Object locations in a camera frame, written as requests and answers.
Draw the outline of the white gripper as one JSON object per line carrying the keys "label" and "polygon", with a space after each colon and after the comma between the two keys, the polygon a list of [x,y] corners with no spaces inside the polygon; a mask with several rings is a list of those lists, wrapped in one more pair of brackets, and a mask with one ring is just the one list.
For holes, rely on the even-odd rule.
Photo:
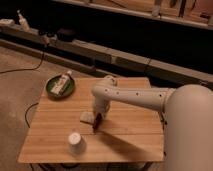
{"label": "white gripper", "polygon": [[93,101],[93,113],[94,116],[97,117],[101,115],[103,119],[106,118],[107,112],[110,109],[110,102],[102,99],[95,99]]}

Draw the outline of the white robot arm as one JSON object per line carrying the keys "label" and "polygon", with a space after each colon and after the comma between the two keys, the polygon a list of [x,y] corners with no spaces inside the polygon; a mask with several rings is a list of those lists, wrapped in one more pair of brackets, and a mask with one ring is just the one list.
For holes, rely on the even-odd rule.
{"label": "white robot arm", "polygon": [[164,115],[164,171],[213,171],[213,90],[188,84],[179,88],[121,88],[106,76],[92,88],[93,110],[104,116],[112,101]]}

